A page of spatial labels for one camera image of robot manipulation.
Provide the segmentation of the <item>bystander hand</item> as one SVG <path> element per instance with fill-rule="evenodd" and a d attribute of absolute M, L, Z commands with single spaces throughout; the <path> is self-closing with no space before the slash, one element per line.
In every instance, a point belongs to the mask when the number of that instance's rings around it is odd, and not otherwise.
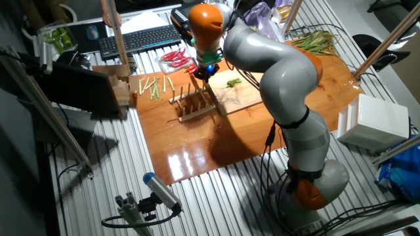
<path fill-rule="evenodd" d="M 122 24 L 122 19 L 121 19 L 121 16 L 120 16 L 119 13 L 117 13 L 117 19 L 118 19 L 119 25 L 121 25 Z M 110 15 L 109 15 L 108 12 L 103 12 L 102 20 L 108 27 L 112 27 L 111 18 L 110 18 Z"/>

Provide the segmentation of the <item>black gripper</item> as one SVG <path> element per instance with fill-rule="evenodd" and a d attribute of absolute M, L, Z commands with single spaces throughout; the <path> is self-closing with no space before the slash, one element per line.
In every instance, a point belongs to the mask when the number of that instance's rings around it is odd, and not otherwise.
<path fill-rule="evenodd" d="M 204 81 L 204 79 L 207 79 L 206 83 L 208 83 L 213 79 L 214 74 L 216 74 L 218 70 L 218 64 L 199 64 L 197 70 L 194 72 L 194 77 L 199 79 L 200 81 Z"/>

